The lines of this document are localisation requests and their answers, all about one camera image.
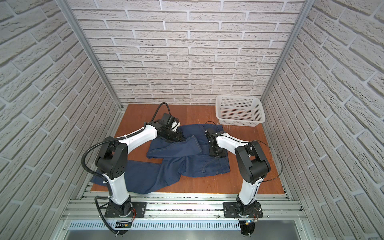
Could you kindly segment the blue denim trousers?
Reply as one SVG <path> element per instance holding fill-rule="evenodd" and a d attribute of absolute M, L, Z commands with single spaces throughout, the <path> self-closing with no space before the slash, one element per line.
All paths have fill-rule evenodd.
<path fill-rule="evenodd" d="M 118 138 L 129 151 L 150 142 L 147 158 L 162 160 L 160 164 L 128 160 L 124 178 L 129 192 L 148 194 L 177 183 L 181 176 L 200 178 L 230 172 L 228 156 L 210 156 L 205 134 L 207 130 L 222 131 L 221 125 L 185 125 L 179 129 L 186 138 L 182 142 L 166 142 L 152 126 Z"/>

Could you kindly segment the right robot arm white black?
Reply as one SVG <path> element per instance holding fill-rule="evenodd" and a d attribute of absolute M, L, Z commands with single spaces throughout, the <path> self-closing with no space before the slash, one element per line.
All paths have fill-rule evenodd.
<path fill-rule="evenodd" d="M 232 137 L 224 131 L 205 131 L 210 145 L 210 155 L 221 157 L 230 152 L 236 156 L 243 178 L 242 188 L 237 196 L 235 209 L 240 216 L 248 216 L 256 207 L 256 195 L 261 183 L 271 171 L 271 166 L 259 142 L 246 142 Z"/>

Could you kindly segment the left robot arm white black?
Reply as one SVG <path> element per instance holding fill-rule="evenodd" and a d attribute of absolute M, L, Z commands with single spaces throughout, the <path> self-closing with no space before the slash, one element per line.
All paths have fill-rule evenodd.
<path fill-rule="evenodd" d="M 142 128 L 119 138 L 108 137 L 101 145 L 96 166 L 101 171 L 103 183 L 109 191 L 109 205 L 119 216 L 126 217 L 132 212 L 131 196 L 127 190 L 125 172 L 128 154 L 137 147 L 156 138 L 174 143 L 185 140 L 178 129 L 179 119 L 163 114 L 157 121 L 145 123 Z"/>

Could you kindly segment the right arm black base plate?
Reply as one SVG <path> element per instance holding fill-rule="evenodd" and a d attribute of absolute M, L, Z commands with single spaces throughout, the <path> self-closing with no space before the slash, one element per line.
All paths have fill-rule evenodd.
<path fill-rule="evenodd" d="M 225 218 L 254 218 L 260 219 L 264 217 L 261 204 L 253 202 L 244 206 L 241 202 L 224 202 L 223 203 Z"/>

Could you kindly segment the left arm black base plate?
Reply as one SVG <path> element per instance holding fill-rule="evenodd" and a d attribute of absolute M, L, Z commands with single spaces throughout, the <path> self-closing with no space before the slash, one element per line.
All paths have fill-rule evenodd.
<path fill-rule="evenodd" d="M 143 218 L 146 212 L 147 202 L 129 202 L 123 205 L 117 205 L 110 201 L 108 203 L 104 216 L 106 218 Z"/>

